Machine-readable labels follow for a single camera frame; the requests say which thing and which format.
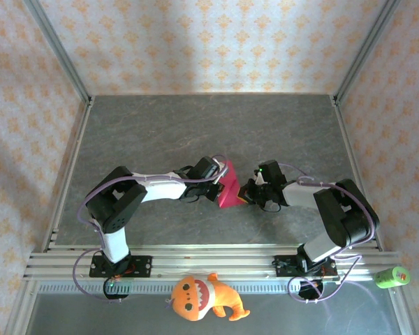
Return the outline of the pink cloth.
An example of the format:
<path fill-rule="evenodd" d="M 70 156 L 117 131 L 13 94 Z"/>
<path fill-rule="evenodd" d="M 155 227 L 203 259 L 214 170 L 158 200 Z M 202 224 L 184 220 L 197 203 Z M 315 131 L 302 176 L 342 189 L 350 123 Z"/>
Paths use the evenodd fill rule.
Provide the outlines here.
<path fill-rule="evenodd" d="M 222 191 L 217 198 L 217 202 L 221 209 L 245 204 L 244 200 L 238 198 L 240 183 L 235 168 L 231 161 L 226 161 L 226 165 L 228 166 L 228 171 L 219 180 L 219 183 L 223 186 Z"/>

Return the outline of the orange shark plush toy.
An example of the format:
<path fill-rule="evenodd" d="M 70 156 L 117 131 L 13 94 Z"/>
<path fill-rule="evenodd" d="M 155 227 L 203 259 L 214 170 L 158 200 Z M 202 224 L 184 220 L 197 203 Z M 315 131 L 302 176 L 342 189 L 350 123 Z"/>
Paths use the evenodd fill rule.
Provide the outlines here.
<path fill-rule="evenodd" d="M 185 320 L 202 320 L 209 311 L 216 317 L 225 318 L 226 308 L 231 310 L 230 321 L 238 321 L 250 315 L 244 308 L 240 294 L 221 282 L 217 273 L 207 276 L 186 276 L 173 289 L 167 304 Z"/>

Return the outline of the green cylindrical can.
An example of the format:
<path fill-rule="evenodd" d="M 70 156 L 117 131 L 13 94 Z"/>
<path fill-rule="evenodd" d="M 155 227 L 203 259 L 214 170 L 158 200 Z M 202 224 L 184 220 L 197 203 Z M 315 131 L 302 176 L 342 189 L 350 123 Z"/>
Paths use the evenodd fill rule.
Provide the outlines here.
<path fill-rule="evenodd" d="M 411 281 L 411 275 L 404 267 L 396 266 L 375 273 L 373 279 L 379 288 L 389 289 L 407 285 Z"/>

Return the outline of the aluminium mounting rail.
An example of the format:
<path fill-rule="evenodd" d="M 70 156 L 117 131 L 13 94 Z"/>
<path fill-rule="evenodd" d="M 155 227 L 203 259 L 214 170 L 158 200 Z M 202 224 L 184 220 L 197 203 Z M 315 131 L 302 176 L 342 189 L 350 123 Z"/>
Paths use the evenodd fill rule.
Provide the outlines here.
<path fill-rule="evenodd" d="M 83 255 L 85 246 L 54 245 L 45 253 L 32 253 L 24 278 L 27 280 L 68 280 L 73 273 L 79 279 L 89 276 L 91 255 Z M 268 281 L 275 276 L 272 261 L 276 255 L 294 255 L 294 245 L 279 244 L 195 244 L 133 246 L 132 255 L 150 255 L 152 278 L 181 279 L 189 274 L 216 272 L 220 280 Z M 367 281 L 372 274 L 400 265 L 394 251 L 381 251 L 376 242 L 347 249 L 337 262 L 339 274 Z"/>

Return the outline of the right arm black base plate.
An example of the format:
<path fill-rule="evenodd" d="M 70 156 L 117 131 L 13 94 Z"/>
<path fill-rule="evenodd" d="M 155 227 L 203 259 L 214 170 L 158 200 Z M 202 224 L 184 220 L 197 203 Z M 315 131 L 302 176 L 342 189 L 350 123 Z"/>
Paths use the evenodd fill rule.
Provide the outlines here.
<path fill-rule="evenodd" d="M 301 255 L 276 255 L 272 266 L 277 277 L 339 278 L 336 262 L 330 257 L 313 263 Z"/>

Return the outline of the right aluminium table side rail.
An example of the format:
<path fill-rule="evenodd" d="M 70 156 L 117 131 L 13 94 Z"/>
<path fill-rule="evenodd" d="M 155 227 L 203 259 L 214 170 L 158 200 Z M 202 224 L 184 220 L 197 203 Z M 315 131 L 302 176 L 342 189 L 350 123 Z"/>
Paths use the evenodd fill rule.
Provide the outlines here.
<path fill-rule="evenodd" d="M 366 197 L 367 201 L 371 203 L 371 200 L 369 199 L 369 194 L 363 184 L 363 180 L 360 174 L 360 169 L 358 167 L 358 163 L 355 157 L 355 153 L 353 150 L 353 145 L 350 139 L 350 136 L 348 134 L 348 130 L 346 128 L 346 122 L 345 119 L 341 113 L 339 102 L 337 102 L 336 98 L 333 95 L 330 95 L 330 100 L 332 103 L 333 108 L 335 109 L 335 114 L 337 116 L 337 121 L 339 123 L 341 135 L 343 137 L 343 141 L 345 144 L 345 148 L 348 154 L 348 159 L 351 165 L 351 169 L 353 171 L 353 177 L 354 180 L 359 188 L 359 190 L 362 192 L 362 194 Z"/>

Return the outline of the aluminium table side rail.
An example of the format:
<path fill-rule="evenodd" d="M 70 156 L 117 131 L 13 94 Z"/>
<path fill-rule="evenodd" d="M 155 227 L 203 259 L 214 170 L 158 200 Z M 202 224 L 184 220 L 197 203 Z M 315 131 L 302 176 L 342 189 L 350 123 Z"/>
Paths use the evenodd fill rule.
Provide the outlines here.
<path fill-rule="evenodd" d="M 345 148 L 348 154 L 348 159 L 351 165 L 351 169 L 353 171 L 353 177 L 354 180 L 359 188 L 359 190 L 362 192 L 362 194 L 366 197 L 367 201 L 371 203 L 371 200 L 369 199 L 369 194 L 363 184 L 363 180 L 360 174 L 360 169 L 358 167 L 358 163 L 355 157 L 355 153 L 353 150 L 353 145 L 350 139 L 350 136 L 348 134 L 348 130 L 346 128 L 346 122 L 345 119 L 341 113 L 339 102 L 337 102 L 336 98 L 333 95 L 330 95 L 330 100 L 332 103 L 333 108 L 335 109 L 335 114 L 337 116 L 337 121 L 339 123 L 341 135 L 343 137 L 343 141 L 345 144 Z"/>
<path fill-rule="evenodd" d="M 77 127 L 74 132 L 71 146 L 68 148 L 66 153 L 68 154 L 68 160 L 66 165 L 61 170 L 62 178 L 59 185 L 59 192 L 54 201 L 54 209 L 52 210 L 52 215 L 43 238 L 40 250 L 42 253 L 47 253 L 50 248 L 50 243 L 52 241 L 52 235 L 55 235 L 58 232 L 59 222 L 62 217 L 62 213 L 65 206 L 66 196 L 68 194 L 68 189 L 71 184 L 71 179 L 73 176 L 73 171 L 75 168 L 76 161 L 78 159 L 78 154 L 80 151 L 80 146 L 84 136 L 84 131 L 87 126 L 87 121 L 91 109 L 93 108 L 94 101 L 96 100 L 95 96 L 91 96 L 89 100 L 84 104 L 84 107 L 80 111 L 80 118 L 77 122 Z"/>

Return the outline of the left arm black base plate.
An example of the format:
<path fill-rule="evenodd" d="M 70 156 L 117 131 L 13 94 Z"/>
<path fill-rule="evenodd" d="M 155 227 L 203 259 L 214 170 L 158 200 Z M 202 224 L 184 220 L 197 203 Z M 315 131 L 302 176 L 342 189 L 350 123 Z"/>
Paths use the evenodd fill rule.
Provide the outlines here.
<path fill-rule="evenodd" d="M 111 263 L 104 255 L 94 255 L 91 260 L 91 278 L 149 278 L 152 269 L 152 256 L 127 255 L 117 263 Z"/>

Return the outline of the left aluminium table side rail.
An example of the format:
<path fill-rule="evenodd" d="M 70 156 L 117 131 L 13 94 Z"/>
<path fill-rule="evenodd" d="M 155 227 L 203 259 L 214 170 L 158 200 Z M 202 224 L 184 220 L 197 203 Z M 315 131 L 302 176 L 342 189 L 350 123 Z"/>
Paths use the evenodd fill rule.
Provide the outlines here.
<path fill-rule="evenodd" d="M 50 243 L 52 241 L 52 235 L 55 235 L 58 232 L 59 222 L 62 217 L 62 213 L 65 206 L 66 196 L 68 194 L 68 189 L 71 184 L 71 179 L 73 176 L 73 171 L 75 168 L 76 161 L 78 159 L 78 154 L 80 151 L 80 146 L 84 136 L 84 131 L 87 126 L 87 121 L 91 109 L 93 108 L 94 101 L 96 100 L 95 96 L 91 96 L 89 100 L 84 104 L 84 107 L 80 111 L 80 118 L 77 122 L 77 127 L 74 132 L 71 146 L 68 148 L 66 153 L 68 154 L 68 160 L 66 165 L 61 170 L 62 178 L 59 185 L 59 192 L 54 201 L 54 209 L 52 210 L 52 215 L 43 238 L 40 250 L 42 253 L 47 253 L 50 248 Z"/>

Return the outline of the right aluminium frame post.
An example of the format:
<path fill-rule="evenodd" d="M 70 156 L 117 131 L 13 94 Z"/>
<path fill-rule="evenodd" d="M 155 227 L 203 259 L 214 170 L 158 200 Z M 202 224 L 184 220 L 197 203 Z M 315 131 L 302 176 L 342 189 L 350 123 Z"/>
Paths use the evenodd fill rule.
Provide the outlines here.
<path fill-rule="evenodd" d="M 377 15 L 369 33 L 360 46 L 358 53 L 346 72 L 344 79 L 341 81 L 337 92 L 332 96 L 334 106 L 340 106 L 341 102 L 345 100 L 348 91 L 352 87 L 356 77 L 359 75 L 359 72 L 377 44 L 387 24 L 390 22 L 400 2 L 401 0 L 385 0 L 380 13 Z"/>

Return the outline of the aluminium frame post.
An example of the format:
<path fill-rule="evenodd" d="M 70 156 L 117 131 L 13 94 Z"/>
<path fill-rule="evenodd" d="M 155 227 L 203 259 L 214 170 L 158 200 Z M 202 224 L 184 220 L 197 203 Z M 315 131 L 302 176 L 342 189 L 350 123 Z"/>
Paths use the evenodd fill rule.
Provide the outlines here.
<path fill-rule="evenodd" d="M 42 4 L 39 0 L 23 0 L 23 2 L 29 9 L 32 17 L 35 19 L 39 29 L 45 37 L 45 40 L 50 45 L 54 55 L 59 61 L 61 69 L 73 85 L 74 90 L 86 105 L 90 104 L 91 95 L 87 91 L 82 79 L 76 71 L 71 58 L 64 48 L 61 39 L 55 31 Z"/>
<path fill-rule="evenodd" d="M 377 15 L 369 33 L 360 46 L 358 53 L 346 72 L 344 79 L 341 81 L 337 92 L 332 96 L 334 106 L 340 106 L 341 102 L 345 100 L 348 91 L 352 87 L 356 77 L 359 75 L 359 72 L 377 44 L 387 24 L 390 22 L 400 2 L 401 0 L 385 0 L 380 13 Z"/>

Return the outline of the left aluminium frame post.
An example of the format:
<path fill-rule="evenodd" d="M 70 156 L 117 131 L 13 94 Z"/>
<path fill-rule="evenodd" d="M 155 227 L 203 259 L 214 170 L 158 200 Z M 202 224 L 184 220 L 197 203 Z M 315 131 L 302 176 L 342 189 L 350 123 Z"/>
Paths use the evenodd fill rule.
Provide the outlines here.
<path fill-rule="evenodd" d="M 23 0 L 23 2 L 29 9 L 32 17 L 35 19 L 39 29 L 45 37 L 45 40 L 50 45 L 54 55 L 59 61 L 61 69 L 73 85 L 74 90 L 86 105 L 90 104 L 91 95 L 87 91 L 82 79 L 76 71 L 71 58 L 64 48 L 61 39 L 55 31 L 42 4 L 39 0 Z"/>

